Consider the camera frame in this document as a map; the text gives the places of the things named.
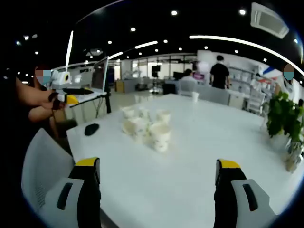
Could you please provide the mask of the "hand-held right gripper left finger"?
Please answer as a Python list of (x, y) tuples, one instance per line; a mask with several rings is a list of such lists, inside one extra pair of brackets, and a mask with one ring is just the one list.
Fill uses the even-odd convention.
[(78, 161), (45, 197), (39, 215), (48, 228), (100, 228), (100, 159)]

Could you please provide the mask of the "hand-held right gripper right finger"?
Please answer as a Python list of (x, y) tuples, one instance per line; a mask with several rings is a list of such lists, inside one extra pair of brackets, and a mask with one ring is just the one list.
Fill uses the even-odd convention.
[(277, 217), (268, 194), (234, 161), (217, 160), (215, 188), (215, 228), (267, 228)]

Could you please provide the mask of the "person's left hand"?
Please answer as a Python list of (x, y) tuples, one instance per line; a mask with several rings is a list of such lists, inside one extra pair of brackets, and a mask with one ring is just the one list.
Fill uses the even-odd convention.
[(46, 109), (51, 109), (51, 110), (60, 110), (65, 108), (65, 103), (61, 102), (57, 98), (58, 93), (57, 92), (52, 92), (48, 96), (48, 102), (43, 102), (42, 106)]

